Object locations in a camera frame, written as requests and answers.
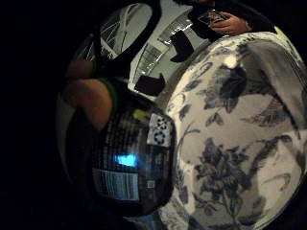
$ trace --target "floral pattern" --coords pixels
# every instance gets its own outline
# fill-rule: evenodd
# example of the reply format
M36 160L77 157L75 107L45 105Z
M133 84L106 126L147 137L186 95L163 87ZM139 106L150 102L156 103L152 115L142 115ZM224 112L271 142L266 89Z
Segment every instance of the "floral pattern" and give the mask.
M167 229L263 229L295 194L306 173L307 77L290 44L271 33L224 37L182 76L166 108L178 137L176 186L159 210Z

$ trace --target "blue light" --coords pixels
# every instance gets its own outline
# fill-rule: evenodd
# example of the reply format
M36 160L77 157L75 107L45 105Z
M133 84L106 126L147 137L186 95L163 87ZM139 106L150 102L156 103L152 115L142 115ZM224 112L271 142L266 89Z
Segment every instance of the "blue light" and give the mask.
M118 164L135 167L137 165L136 156L133 154L128 155L117 155L115 160Z

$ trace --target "black background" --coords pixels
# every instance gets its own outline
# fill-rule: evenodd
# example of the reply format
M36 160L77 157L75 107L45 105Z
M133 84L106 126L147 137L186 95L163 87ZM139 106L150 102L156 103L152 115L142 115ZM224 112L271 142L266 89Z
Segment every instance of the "black background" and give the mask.
M95 13L119 1L0 3L0 229L114 229L118 222L92 217L71 191L56 148L55 108L69 59ZM244 2L283 29L307 59L302 2ZM268 229L307 229L306 192L303 185Z

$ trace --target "hand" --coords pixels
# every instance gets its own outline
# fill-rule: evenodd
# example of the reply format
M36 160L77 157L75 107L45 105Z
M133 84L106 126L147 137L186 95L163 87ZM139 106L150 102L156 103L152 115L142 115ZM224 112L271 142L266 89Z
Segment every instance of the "hand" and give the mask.
M228 12L222 12L222 14L227 17L227 20L208 25L216 33L221 35L240 35L251 30L245 19Z

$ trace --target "phone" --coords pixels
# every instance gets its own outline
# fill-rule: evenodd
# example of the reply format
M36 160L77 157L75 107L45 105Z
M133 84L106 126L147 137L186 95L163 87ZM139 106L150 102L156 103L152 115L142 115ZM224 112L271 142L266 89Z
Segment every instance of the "phone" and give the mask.
M198 20L206 25L210 23L215 23L219 21L224 21L226 20L227 17L224 16L221 12L216 11L216 10L209 10L206 11L205 13L202 13L199 17Z

